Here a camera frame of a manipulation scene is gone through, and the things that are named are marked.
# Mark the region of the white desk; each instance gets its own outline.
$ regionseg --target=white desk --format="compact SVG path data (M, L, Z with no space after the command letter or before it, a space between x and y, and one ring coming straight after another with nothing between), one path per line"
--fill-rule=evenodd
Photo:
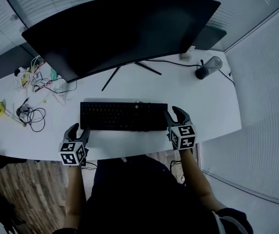
M223 52L194 50L188 64L200 64L200 59L206 62L212 55L222 59L222 71L228 74L230 68ZM159 59L186 64L179 61L178 55ZM68 92L65 107L61 106L47 89L41 89L37 93L28 90L28 104L46 109L45 128L40 133L34 133L30 126L23 128L8 117L0 118L0 155L60 160L58 145L64 132L79 122L81 101L167 103L168 111L174 119L176 117L171 107L180 107L189 113L196 125L197 142L241 129L235 88L220 72L198 80L194 75L195 67L164 62L145 63L162 75L129 64L120 68L103 92L101 89L114 69L86 77L77 81L75 91ZM13 103L16 110L26 99L26 91L17 90L15 86L14 75L0 79L0 101L5 99L9 111L13 110ZM74 87L75 82L69 84L69 89ZM39 104L44 98L47 102ZM90 150L87 158L106 159L170 150L172 145L166 134L166 131L92 131L87 144Z

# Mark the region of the forearm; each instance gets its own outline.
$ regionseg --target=forearm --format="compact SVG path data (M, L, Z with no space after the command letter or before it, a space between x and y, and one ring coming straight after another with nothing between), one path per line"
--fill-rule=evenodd
M77 228L86 202L81 167L69 167L68 179L64 228Z
M193 189L202 204L210 211L218 211L225 206L219 202L206 177L200 170L190 149L179 152L187 187Z

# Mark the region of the wooden floor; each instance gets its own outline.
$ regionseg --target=wooden floor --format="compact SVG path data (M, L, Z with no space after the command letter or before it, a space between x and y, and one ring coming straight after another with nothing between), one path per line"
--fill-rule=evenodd
M178 152L174 151L149 156L167 167L172 160L180 160ZM172 172L179 180L183 173L181 165L173 166ZM88 198L95 170L82 170L82 173ZM61 162L30 160L9 164L0 170L0 195L14 204L17 216L26 221L18 226L22 233L51 234L62 227L67 186L67 170Z

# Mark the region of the curved monitor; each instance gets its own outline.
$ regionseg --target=curved monitor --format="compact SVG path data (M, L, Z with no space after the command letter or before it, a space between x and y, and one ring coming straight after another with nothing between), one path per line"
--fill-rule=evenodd
M184 53L221 3L94 0L22 33L67 82L117 66Z

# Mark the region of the keyboard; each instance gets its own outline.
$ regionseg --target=keyboard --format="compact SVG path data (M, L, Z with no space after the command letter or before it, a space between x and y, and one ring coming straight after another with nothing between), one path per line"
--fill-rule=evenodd
M91 130L163 131L167 104L81 102L80 127Z

